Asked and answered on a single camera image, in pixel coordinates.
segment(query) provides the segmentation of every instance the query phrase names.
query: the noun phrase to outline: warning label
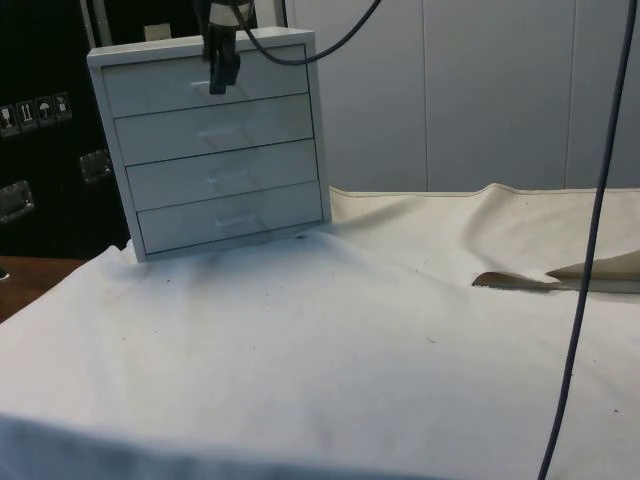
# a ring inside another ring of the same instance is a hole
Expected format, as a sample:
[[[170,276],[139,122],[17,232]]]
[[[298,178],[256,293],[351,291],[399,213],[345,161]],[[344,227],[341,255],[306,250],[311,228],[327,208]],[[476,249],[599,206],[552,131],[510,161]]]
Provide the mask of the warning label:
[[[20,135],[18,117],[13,105],[0,107],[0,137],[7,138]]]

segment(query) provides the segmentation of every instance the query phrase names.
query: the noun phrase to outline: black cabinet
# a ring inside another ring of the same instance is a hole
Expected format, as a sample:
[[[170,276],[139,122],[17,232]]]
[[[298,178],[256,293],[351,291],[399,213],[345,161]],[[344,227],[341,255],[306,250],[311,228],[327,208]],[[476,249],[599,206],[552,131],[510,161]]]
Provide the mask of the black cabinet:
[[[78,1],[0,1],[0,255],[90,258],[128,239],[108,165],[89,182],[80,165],[106,145],[88,51]]]

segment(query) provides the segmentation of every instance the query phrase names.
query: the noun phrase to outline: cabinet top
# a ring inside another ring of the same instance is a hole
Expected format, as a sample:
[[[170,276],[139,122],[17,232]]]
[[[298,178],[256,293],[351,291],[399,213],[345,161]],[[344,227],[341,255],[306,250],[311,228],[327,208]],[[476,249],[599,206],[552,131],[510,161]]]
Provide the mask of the cabinet top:
[[[253,33],[267,48],[311,44],[315,41],[315,34],[310,30],[268,27],[253,30]],[[202,48],[200,36],[114,45],[91,50],[87,56],[87,64],[94,69],[128,63],[197,57],[202,55]],[[239,52],[255,50],[246,33],[238,32],[236,50]]]

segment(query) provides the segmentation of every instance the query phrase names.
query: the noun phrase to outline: drawer handle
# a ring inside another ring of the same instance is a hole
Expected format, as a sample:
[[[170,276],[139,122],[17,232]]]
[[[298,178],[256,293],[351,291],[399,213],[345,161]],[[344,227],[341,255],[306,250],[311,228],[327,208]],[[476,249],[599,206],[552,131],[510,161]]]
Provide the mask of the drawer handle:
[[[198,92],[203,98],[209,99],[209,98],[213,98],[212,95],[209,93],[209,85],[210,85],[210,82],[192,82],[191,88],[193,88],[196,92]],[[240,83],[236,83],[235,85],[229,88],[232,90],[235,90],[238,93],[238,95],[235,96],[236,99],[240,99],[240,100],[249,99],[249,97],[247,96],[247,92],[245,91],[245,89],[242,87]]]
[[[211,185],[220,183],[234,182],[249,176],[248,170],[227,170],[223,172],[213,173],[207,177],[207,182]]]
[[[256,213],[244,213],[242,215],[227,215],[216,218],[216,226],[218,227],[235,227],[245,223],[254,223],[257,220]]]
[[[215,149],[234,150],[236,148],[253,147],[253,140],[249,133],[242,127],[233,127],[226,130],[199,131],[198,135]]]

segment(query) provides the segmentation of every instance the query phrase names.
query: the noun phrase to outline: drawer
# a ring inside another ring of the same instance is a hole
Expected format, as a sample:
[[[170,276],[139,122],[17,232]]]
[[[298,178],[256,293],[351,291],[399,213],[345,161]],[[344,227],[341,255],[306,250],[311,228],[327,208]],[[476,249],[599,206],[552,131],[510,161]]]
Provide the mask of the drawer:
[[[138,211],[318,180],[313,140],[138,165],[127,174]]]
[[[119,118],[115,124],[125,165],[313,137],[307,94]]]
[[[147,253],[240,237],[322,219],[317,182],[138,214]]]
[[[283,58],[304,58],[301,45],[273,49]],[[308,91],[305,67],[283,67],[257,51],[241,54],[236,86],[226,95],[209,94],[209,65],[200,57],[136,63],[104,70],[115,118],[225,103],[258,100]]]

